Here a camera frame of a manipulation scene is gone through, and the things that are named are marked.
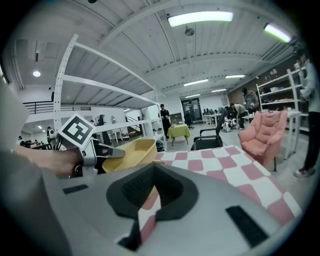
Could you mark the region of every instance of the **round ceiling light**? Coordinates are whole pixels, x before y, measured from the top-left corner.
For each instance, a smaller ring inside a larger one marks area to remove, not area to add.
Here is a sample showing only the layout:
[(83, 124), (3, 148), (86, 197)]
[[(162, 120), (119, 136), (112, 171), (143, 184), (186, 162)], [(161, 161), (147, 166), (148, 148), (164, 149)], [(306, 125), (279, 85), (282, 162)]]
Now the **round ceiling light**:
[(41, 73), (36, 70), (33, 72), (33, 75), (37, 78), (37, 77), (40, 77)]

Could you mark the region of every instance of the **table leg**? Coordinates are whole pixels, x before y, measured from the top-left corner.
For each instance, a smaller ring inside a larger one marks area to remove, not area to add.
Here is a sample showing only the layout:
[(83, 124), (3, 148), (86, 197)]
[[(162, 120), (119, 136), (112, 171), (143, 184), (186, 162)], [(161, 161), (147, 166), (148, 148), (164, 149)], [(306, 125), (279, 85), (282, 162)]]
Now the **table leg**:
[(299, 134), (300, 134), (300, 116), (297, 116), (295, 118), (295, 133), (294, 133), (294, 148), (293, 148), (294, 153), (296, 153), (296, 150), (297, 150)]
[(292, 138), (292, 130), (293, 130), (293, 118), (289, 118), (289, 135), (288, 135), (288, 141), (286, 143), (286, 149), (285, 149), (285, 155), (284, 159), (286, 160), (289, 156), (289, 151), (291, 149), (291, 138)]

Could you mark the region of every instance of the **pink and white checkered tablecloth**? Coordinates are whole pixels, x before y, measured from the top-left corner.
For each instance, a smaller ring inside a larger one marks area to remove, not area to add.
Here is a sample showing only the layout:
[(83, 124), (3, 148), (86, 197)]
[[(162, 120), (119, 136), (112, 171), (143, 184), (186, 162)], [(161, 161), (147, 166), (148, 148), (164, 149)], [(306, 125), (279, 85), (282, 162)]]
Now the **pink and white checkered tablecloth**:
[[(292, 195), (282, 188), (268, 170), (237, 146), (161, 152), (155, 160), (229, 183), (262, 205), (282, 226), (301, 214)], [(142, 242), (155, 228), (155, 213), (160, 208), (160, 197), (156, 194), (138, 212)]]

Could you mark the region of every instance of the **balcony railing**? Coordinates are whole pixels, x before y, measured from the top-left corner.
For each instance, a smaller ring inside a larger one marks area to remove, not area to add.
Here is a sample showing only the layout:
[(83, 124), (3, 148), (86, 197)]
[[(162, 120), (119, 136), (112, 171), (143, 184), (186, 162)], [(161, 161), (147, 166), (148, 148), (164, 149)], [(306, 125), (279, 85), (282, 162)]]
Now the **balcony railing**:
[[(47, 113), (54, 111), (54, 103), (52, 101), (35, 101), (24, 102), (24, 106), (29, 110), (30, 114)], [(61, 111), (90, 111), (91, 107), (82, 106), (62, 106)]]

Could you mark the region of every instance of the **metal shelving rack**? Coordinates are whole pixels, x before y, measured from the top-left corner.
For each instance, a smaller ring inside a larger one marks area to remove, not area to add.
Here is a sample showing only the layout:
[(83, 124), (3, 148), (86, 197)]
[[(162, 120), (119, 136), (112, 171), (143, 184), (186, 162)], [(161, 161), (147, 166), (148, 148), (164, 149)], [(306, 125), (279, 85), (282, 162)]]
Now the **metal shelving rack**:
[[(287, 69), (286, 72), (287, 72), (287, 74), (282, 75), (280, 77), (277, 77), (276, 79), (273, 79), (273, 80), (268, 81), (268, 82), (261, 84), (261, 85), (256, 85), (256, 88), (257, 88), (257, 91), (259, 94), (259, 101), (260, 101), (262, 111), (264, 110), (264, 106), (294, 103), (294, 109), (302, 112), (302, 109), (300, 109), (300, 106), (299, 106), (300, 99), (298, 99), (298, 95), (297, 95), (297, 89), (301, 88), (302, 85), (295, 84), (295, 81), (294, 81), (294, 76), (298, 75), (299, 70), (297, 69), (297, 70), (291, 72), (290, 69)], [(281, 83), (286, 80), (289, 80), (289, 84), (290, 84), (289, 87), (260, 94), (260, 90), (262, 88), (269, 87), (269, 86), (275, 86), (276, 84)], [(271, 95), (281, 94), (283, 92), (290, 92), (290, 91), (292, 91), (293, 100), (282, 100), (282, 101), (276, 101), (276, 102), (273, 101), (273, 102), (267, 102), (267, 103), (262, 102), (262, 97), (264, 97), (264, 96), (271, 96)], [(307, 117), (308, 113), (301, 113), (301, 116)], [(300, 125), (300, 130), (305, 131), (305, 132), (309, 131), (309, 129), (307, 127), (303, 127), (301, 125)]]
[[(79, 42), (77, 42), (78, 35), (75, 34), (70, 43), (68, 44), (65, 53), (63, 55), (61, 64), (58, 69), (56, 81), (55, 81), (55, 89), (54, 89), (54, 101), (53, 101), (53, 114), (54, 114), (54, 129), (56, 132), (62, 127), (62, 121), (61, 121), (61, 97), (62, 97), (62, 89), (63, 86), (74, 86), (75, 84), (81, 84), (82, 86), (92, 86), (92, 87), (98, 87), (100, 89), (100, 93), (104, 92), (106, 94), (111, 94), (111, 93), (117, 93), (118, 95), (125, 96), (126, 99), (120, 101), (117, 106), (114, 105), (108, 105), (105, 104), (106, 107), (109, 108), (121, 108), (121, 109), (144, 109), (153, 105), (158, 106), (158, 110), (160, 112), (160, 105), (158, 102), (150, 100), (146, 97), (143, 97), (141, 95), (132, 93), (130, 91), (118, 88), (116, 86), (112, 86), (106, 83), (90, 80), (90, 79), (85, 79), (77, 76), (72, 76), (72, 75), (66, 75), (66, 67), (68, 64), (68, 60), (70, 58), (70, 55), (73, 51), (74, 48), (81, 48), (82, 50), (87, 51), (88, 53), (95, 54), (100, 58), (104, 58), (107, 61), (119, 66), (121, 69), (126, 70), (128, 73), (131, 75), (135, 76), (137, 79), (141, 80), (143, 83), (148, 85), (151, 90), (155, 92), (155, 98), (158, 101), (158, 94), (154, 86), (152, 86), (150, 83), (148, 83), (146, 80), (144, 80), (140, 75), (136, 74), (126, 66), (122, 65), (118, 61), (114, 60), (113, 58), (93, 49), (90, 48), (86, 45), (83, 45)], [(162, 127), (162, 122), (161, 123), (161, 134), (156, 134), (154, 135), (153, 129), (152, 129), (152, 123), (153, 122), (158, 122), (160, 119), (146, 119), (146, 120), (141, 120), (141, 121), (135, 121), (135, 122), (124, 122), (124, 123), (115, 123), (115, 124), (108, 124), (108, 125), (102, 125), (102, 126), (97, 126), (96, 127), (96, 132), (106, 132), (109, 130), (113, 129), (119, 129), (119, 128), (124, 128), (124, 127), (129, 127), (133, 125), (143, 125), (142, 126), (142, 131), (143, 135), (146, 139), (154, 139), (154, 140), (159, 140), (163, 139), (164, 147), (165, 149), (167, 148), (167, 143), (165, 140), (165, 134), (164, 134), (164, 129)]]

